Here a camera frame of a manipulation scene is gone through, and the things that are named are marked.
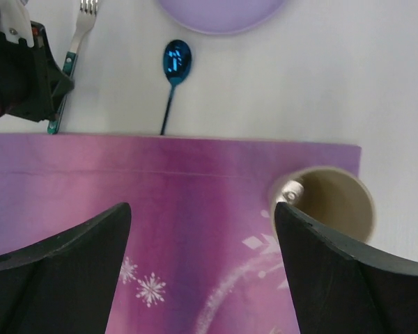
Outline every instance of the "white robot part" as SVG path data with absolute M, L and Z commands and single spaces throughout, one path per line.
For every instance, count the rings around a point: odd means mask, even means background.
M 0 32 L 9 42 L 18 43 L 24 38 L 29 47 L 34 46 L 31 20 L 25 5 L 28 0 L 0 0 Z

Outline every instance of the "metal object inside cup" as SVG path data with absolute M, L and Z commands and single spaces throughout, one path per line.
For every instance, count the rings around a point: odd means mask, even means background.
M 289 180 L 281 188 L 279 195 L 276 197 L 276 203 L 288 203 L 289 205 L 296 205 L 304 194 L 304 186 L 298 181 Z

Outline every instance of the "cup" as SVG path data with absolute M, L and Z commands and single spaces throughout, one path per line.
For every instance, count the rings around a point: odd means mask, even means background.
M 287 202 L 317 221 L 367 242 L 375 225 L 373 199 L 364 184 L 346 170 L 317 166 L 286 175 L 274 183 L 271 211 Z M 277 232 L 272 219 L 272 229 Z

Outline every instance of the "metallic blue spoon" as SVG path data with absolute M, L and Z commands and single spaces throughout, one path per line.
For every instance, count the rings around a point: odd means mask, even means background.
M 172 40 L 164 50 L 162 66 L 166 78 L 169 80 L 172 87 L 169 94 L 169 101 L 167 102 L 166 114 L 164 115 L 164 121 L 162 123 L 161 136 L 163 136 L 166 131 L 175 88 L 186 80 L 192 66 L 192 53 L 189 45 L 182 40 Z

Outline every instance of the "purple plate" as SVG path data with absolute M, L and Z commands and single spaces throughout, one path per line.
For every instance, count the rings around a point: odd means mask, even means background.
M 179 24 L 210 35 L 239 33 L 271 18 L 285 0 L 159 0 Z

